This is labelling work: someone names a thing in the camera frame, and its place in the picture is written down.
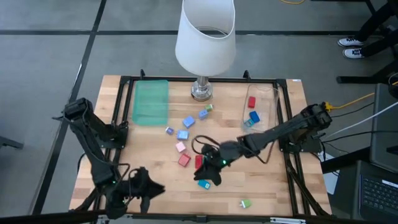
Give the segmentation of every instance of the laptop keyboard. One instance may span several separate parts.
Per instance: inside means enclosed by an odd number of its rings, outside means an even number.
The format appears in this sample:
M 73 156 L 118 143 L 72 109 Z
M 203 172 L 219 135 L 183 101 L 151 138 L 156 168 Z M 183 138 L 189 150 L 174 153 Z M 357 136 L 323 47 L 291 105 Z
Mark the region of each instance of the laptop keyboard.
M 362 176 L 362 205 L 398 215 L 398 184 Z

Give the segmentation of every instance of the shoe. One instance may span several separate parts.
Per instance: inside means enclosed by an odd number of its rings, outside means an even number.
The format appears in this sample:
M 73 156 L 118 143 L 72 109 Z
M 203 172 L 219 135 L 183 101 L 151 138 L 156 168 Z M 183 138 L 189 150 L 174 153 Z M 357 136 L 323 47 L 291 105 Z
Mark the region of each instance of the shoe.
M 351 59 L 365 58 L 365 56 L 362 55 L 362 49 L 345 49 L 343 50 L 343 55 Z
M 342 47 L 352 47 L 352 46 L 360 47 L 360 46 L 364 45 L 365 42 L 356 40 L 354 37 L 347 37 L 347 38 L 338 40 L 337 44 Z

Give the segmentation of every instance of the lamp base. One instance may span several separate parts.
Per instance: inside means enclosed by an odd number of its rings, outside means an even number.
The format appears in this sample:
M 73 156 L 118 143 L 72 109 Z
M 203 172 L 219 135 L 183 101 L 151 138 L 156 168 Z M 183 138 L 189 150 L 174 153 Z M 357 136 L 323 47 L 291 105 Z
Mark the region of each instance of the lamp base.
M 213 87 L 208 77 L 198 77 L 191 87 L 191 95 L 197 101 L 206 101 L 213 96 Z

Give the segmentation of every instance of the green tray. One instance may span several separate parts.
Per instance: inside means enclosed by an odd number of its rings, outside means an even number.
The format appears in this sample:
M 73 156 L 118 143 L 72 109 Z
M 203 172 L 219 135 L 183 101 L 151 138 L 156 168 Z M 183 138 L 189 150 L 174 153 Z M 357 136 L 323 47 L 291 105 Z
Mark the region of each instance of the green tray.
M 169 118 L 169 82 L 137 81 L 132 121 L 143 126 L 167 125 Z

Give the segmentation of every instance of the concrete floor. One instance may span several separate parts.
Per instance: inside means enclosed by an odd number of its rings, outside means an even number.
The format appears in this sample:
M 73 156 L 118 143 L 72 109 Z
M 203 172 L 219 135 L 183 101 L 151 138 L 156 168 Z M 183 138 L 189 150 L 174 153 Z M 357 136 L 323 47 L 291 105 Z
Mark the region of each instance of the concrete floor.
M 3 0 L 0 30 L 91 30 L 100 2 Z M 376 9 L 384 2 L 373 1 Z M 235 0 L 235 6 L 236 30 L 358 30 L 371 15 L 363 2 L 307 0 L 289 5 L 278 0 Z M 180 9 L 181 0 L 108 0 L 99 30 L 177 30 Z M 348 60 L 336 44 L 339 38 L 342 36 L 240 35 L 235 62 L 220 76 L 241 77 L 247 69 L 256 78 L 299 78 L 309 104 L 329 101 L 342 105 L 373 92 L 374 85 L 339 85 L 335 77 L 371 75 L 389 63 L 392 54 L 387 49 L 371 58 Z M 0 35 L 0 136 L 25 144 L 21 151 L 0 150 L 0 217 L 29 213 L 58 128 L 51 117 L 68 100 L 87 41 L 88 35 Z M 138 75 L 143 68 L 147 75 L 190 76 L 175 59 L 175 41 L 174 35 L 97 35 L 79 97 L 95 102 L 105 74 Z M 351 111 L 372 100 L 333 113 Z M 371 113 L 372 108 L 366 108 L 336 118 L 327 132 Z M 368 122 L 345 134 L 370 127 Z M 346 151 L 368 144 L 369 136 L 335 142 Z M 326 149 L 333 156 L 340 155 L 333 148 Z M 68 131 L 44 213 L 68 210 L 81 153 Z

